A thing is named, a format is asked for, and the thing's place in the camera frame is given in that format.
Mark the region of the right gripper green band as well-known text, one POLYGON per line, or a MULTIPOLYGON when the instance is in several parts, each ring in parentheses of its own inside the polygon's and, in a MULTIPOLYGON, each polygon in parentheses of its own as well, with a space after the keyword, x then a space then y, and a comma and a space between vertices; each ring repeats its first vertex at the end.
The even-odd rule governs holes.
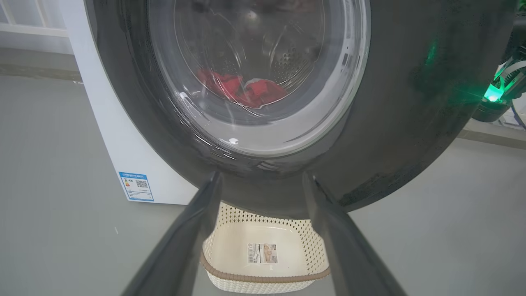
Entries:
POLYGON ((474 120, 484 123, 496 122, 509 109, 517 118, 514 100, 525 94, 525 58, 509 58, 496 71, 481 103, 472 115, 474 120))

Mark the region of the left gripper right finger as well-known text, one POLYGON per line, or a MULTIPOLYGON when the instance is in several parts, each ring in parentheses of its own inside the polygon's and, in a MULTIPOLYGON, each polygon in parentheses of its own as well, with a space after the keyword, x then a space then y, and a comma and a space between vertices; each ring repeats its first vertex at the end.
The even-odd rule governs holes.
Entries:
POLYGON ((357 225, 311 172, 304 172, 304 193, 312 227, 324 241, 336 294, 404 296, 357 225))

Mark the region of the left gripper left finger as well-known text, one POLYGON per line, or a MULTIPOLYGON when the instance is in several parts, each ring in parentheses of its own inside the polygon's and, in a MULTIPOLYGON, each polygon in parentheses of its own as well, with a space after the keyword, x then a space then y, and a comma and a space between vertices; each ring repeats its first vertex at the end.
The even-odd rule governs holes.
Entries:
POLYGON ((139 268, 124 296, 191 296, 203 242, 215 228, 222 175, 212 173, 139 268))

